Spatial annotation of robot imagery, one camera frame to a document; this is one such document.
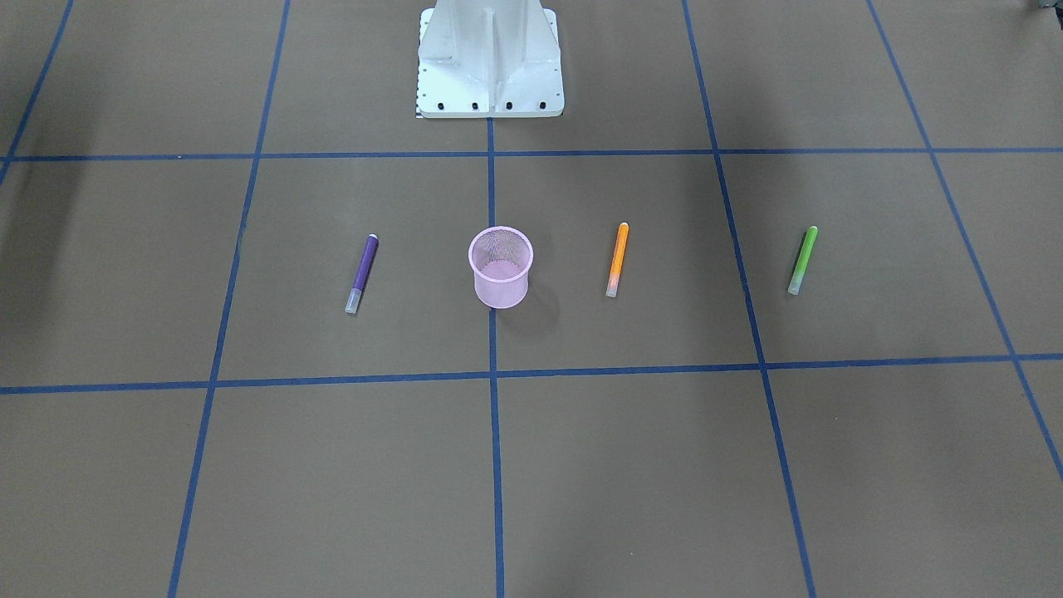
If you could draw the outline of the pink mesh pen holder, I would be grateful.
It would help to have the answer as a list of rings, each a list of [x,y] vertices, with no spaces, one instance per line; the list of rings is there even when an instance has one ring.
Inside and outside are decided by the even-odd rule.
[[[534,247],[516,228],[485,228],[468,245],[475,295],[490,309],[512,309],[528,292]]]

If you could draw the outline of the purple marker pen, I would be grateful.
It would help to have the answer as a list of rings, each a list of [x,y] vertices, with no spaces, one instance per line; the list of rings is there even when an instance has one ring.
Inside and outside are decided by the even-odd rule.
[[[345,314],[353,317],[360,309],[360,302],[369,280],[371,268],[375,262],[375,255],[379,247],[379,238],[375,233],[369,234],[365,239],[360,261],[358,262],[354,281],[350,285],[350,294],[345,302]]]

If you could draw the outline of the green marker pen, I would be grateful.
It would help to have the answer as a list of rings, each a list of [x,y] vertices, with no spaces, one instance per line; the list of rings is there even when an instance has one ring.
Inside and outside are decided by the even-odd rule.
[[[798,247],[797,254],[795,255],[795,261],[792,268],[792,273],[789,284],[787,284],[787,294],[791,296],[797,296],[802,291],[802,281],[804,281],[809,261],[811,260],[811,255],[816,245],[816,239],[819,238],[819,227],[810,226],[802,235],[802,245]]]

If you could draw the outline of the orange marker pen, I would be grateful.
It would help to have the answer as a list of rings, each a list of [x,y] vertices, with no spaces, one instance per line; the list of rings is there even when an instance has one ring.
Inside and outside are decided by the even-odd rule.
[[[611,255],[609,273],[606,284],[606,296],[609,298],[615,298],[615,296],[618,296],[619,286],[623,272],[623,266],[625,262],[628,236],[629,236],[629,223],[627,223],[626,221],[622,221],[622,223],[620,223],[619,226],[615,228],[614,252]]]

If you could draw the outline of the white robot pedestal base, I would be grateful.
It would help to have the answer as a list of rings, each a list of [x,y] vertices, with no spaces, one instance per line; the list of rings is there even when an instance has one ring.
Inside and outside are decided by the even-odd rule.
[[[437,1],[421,12],[415,114],[558,117],[566,90],[556,12],[539,1]]]

